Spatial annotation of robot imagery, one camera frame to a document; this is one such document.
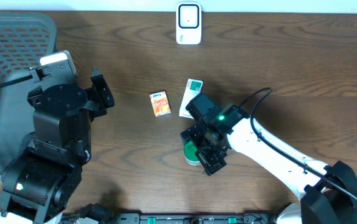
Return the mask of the green lidded white jar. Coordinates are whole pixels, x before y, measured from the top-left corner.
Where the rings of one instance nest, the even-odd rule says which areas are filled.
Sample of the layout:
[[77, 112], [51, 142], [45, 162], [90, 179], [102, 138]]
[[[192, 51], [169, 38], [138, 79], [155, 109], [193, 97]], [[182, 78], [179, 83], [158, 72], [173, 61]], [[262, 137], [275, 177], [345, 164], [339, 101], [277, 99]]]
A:
[[184, 145], [184, 148], [183, 148], [184, 149], [184, 158], [185, 158], [186, 162], [191, 166], [200, 165], [201, 163], [196, 156], [197, 148], [193, 144], [192, 140], [184, 139], [183, 145]]

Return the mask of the white green carton box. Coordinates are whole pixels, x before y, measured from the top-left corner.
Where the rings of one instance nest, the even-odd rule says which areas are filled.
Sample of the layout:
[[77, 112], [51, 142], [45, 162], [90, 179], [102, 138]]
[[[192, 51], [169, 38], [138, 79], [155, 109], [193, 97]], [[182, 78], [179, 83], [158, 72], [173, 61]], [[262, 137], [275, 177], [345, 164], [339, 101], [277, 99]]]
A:
[[186, 84], [186, 88], [184, 91], [183, 99], [181, 102], [181, 106], [179, 108], [179, 116], [180, 117], [193, 119], [193, 117], [190, 115], [190, 113], [186, 109], [186, 106], [195, 96], [197, 96], [201, 92], [202, 86], [203, 86], [203, 81], [195, 80], [195, 79], [191, 79], [191, 78], [188, 79], [188, 82]]

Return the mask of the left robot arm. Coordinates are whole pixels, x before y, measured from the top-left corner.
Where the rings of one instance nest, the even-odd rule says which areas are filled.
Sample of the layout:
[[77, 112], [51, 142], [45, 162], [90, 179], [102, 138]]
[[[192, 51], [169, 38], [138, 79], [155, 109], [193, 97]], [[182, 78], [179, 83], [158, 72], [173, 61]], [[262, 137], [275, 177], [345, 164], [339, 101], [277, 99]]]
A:
[[0, 223], [58, 223], [91, 159], [91, 122], [115, 105], [97, 68], [92, 85], [38, 86], [27, 94], [34, 131], [1, 176]]

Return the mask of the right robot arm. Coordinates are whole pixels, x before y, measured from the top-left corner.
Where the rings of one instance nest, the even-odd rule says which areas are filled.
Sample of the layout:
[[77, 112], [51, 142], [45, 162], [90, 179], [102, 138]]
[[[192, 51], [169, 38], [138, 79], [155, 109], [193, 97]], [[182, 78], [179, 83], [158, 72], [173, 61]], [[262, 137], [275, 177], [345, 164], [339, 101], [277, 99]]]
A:
[[266, 130], [240, 106], [225, 109], [200, 93], [181, 104], [196, 124], [181, 133], [195, 163], [211, 176], [226, 166], [228, 150], [252, 159], [278, 178], [299, 203], [287, 205], [272, 223], [357, 223], [357, 177], [342, 161], [330, 166], [303, 154]]

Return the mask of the white barcode scanner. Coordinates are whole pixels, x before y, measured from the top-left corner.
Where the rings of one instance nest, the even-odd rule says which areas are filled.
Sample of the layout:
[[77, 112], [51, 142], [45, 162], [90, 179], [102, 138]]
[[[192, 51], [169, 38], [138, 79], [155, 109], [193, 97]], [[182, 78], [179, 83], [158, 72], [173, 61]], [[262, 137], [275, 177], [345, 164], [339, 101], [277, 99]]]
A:
[[181, 2], [176, 7], [176, 42], [197, 45], [202, 37], [202, 7], [197, 2]]

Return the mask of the orange tissue pack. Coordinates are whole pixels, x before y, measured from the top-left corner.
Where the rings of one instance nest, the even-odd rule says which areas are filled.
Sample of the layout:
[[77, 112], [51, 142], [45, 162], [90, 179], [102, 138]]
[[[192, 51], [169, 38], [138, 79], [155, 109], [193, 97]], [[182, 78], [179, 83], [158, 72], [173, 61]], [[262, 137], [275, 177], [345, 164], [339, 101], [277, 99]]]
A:
[[150, 100], [156, 117], [171, 113], [171, 108], [165, 91], [150, 94]]

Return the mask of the dark grey mesh basket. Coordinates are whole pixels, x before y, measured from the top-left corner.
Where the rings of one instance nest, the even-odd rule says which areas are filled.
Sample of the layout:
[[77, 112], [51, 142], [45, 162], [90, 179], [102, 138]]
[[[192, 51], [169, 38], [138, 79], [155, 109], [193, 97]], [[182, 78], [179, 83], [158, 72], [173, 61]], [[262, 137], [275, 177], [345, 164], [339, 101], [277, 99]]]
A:
[[45, 14], [0, 13], [0, 182], [22, 138], [34, 131], [34, 109], [27, 94], [52, 82], [49, 78], [40, 82], [32, 71], [41, 65], [42, 57], [57, 51], [56, 38], [56, 24]]

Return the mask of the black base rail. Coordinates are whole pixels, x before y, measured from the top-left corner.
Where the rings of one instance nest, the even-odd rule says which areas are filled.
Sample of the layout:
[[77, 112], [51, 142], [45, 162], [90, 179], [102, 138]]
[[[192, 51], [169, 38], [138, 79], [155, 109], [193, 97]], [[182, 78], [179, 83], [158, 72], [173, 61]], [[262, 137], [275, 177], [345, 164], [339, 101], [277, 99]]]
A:
[[273, 216], [264, 213], [245, 214], [144, 214], [121, 213], [115, 224], [276, 224]]

